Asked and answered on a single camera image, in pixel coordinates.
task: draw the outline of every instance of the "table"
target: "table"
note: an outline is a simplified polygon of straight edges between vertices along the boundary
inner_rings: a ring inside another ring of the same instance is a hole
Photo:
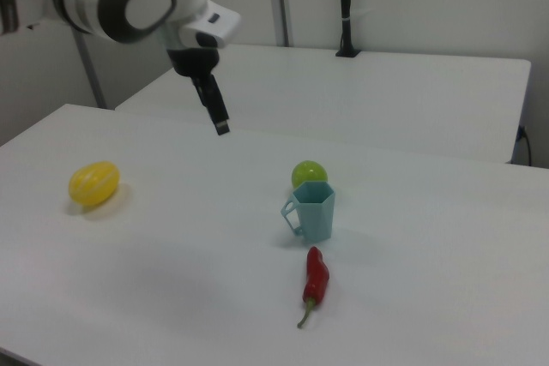
[[[323,306],[280,209],[336,191]],[[69,201],[109,159],[118,192]],[[528,366],[549,358],[549,174],[67,105],[0,148],[0,347],[56,366]]]
[[[230,45],[214,70],[231,126],[505,163],[530,63],[522,60]],[[210,124],[173,70],[117,111]]]

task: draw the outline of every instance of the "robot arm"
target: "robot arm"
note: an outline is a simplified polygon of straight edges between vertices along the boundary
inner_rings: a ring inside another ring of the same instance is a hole
[[[177,72],[193,80],[218,133],[228,131],[211,70],[219,61],[217,48],[236,34],[239,14],[209,0],[0,0],[0,34],[33,25],[50,9],[75,29],[118,43],[156,33]]]

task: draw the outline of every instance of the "yellow fruit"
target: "yellow fruit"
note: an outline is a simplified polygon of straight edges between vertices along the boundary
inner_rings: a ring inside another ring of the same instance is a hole
[[[120,172],[111,162],[97,162],[82,167],[69,182],[70,198],[84,206],[106,201],[116,190]]]

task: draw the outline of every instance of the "green fruit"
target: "green fruit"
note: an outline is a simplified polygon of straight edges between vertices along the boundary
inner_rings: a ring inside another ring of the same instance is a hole
[[[328,173],[317,162],[306,160],[293,168],[292,185],[297,188],[301,183],[308,181],[328,181]]]

